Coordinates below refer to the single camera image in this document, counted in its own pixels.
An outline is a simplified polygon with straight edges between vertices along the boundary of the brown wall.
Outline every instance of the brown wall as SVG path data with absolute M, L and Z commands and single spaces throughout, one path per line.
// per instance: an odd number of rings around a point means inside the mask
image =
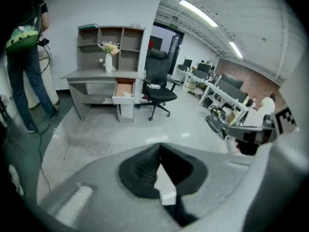
M 250 98 L 253 96 L 257 97 L 257 108 L 260 108 L 262 99 L 266 96 L 270 96 L 271 93 L 276 95 L 276 109 L 285 104 L 279 93 L 279 86 L 277 84 L 247 67 L 221 59 L 216 71 L 220 74 L 223 72 L 228 73 L 237 79 L 244 81 L 240 90 L 247 92 Z

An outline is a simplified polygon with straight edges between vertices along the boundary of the black office chair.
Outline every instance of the black office chair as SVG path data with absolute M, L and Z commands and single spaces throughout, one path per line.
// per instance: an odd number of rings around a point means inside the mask
M 148 96 L 149 103 L 138 104 L 137 108 L 140 106 L 153 105 L 154 109 L 149 118 L 149 121 L 153 120 L 155 108 L 159 107 L 164 111 L 168 112 L 168 117 L 170 116 L 170 111 L 163 107 L 161 104 L 165 105 L 165 102 L 175 100 L 177 95 L 173 93 L 176 85 L 180 86 L 180 83 L 174 82 L 171 90 L 166 88 L 168 71 L 169 71 L 169 59 L 168 54 L 163 51 L 152 49 L 150 55 L 146 58 L 145 63 L 146 78 L 144 79 L 143 93 Z M 161 86 L 160 89 L 154 89 L 147 87 L 147 84 L 158 84 Z

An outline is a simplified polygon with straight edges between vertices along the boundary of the flower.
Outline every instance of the flower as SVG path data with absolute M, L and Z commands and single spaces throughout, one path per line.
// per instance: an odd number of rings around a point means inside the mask
M 98 47 L 100 47 L 103 52 L 110 53 L 112 55 L 115 55 L 120 52 L 118 48 L 119 46 L 117 44 L 112 43 L 111 41 L 110 42 L 103 41 L 102 45 L 98 44 Z

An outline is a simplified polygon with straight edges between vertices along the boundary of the floor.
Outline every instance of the floor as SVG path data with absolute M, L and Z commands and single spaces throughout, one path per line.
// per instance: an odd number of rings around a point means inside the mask
M 73 106 L 70 94 L 59 94 L 58 115 L 50 120 L 42 107 L 39 105 L 31 111 L 32 117 L 39 130 L 44 130 L 49 124 L 48 130 L 42 135 L 40 151 L 44 156 L 45 151 L 52 139 L 54 131 Z M 37 184 L 41 166 L 39 154 L 40 137 L 25 131 L 24 124 L 17 114 L 13 101 L 8 105 L 8 111 L 14 122 L 8 126 L 8 136 L 4 144 L 4 154 L 8 164 L 12 164 L 19 173 L 24 196 L 36 203 Z
M 148 120 L 150 106 L 135 108 L 134 123 L 119 123 L 114 107 L 93 108 L 81 121 L 72 107 L 55 130 L 43 159 L 42 168 L 51 189 L 96 159 L 145 144 L 169 142 L 225 153 L 224 140 L 205 121 L 208 110 L 197 104 L 199 96 L 188 94 L 181 87 L 175 87 L 174 92 L 178 98 L 166 104 L 171 116 L 156 109 L 153 121 Z M 48 192 L 40 173 L 37 200 Z

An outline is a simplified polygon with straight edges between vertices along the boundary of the ceiling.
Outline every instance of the ceiling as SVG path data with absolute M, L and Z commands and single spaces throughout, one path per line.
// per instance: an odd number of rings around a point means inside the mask
M 294 70 L 308 43 L 307 33 L 285 0 L 187 0 L 210 16 L 219 25 L 216 28 L 179 1 L 161 0 L 155 20 L 177 25 L 219 57 L 247 66 L 279 85 Z M 243 59 L 229 41 L 235 42 Z

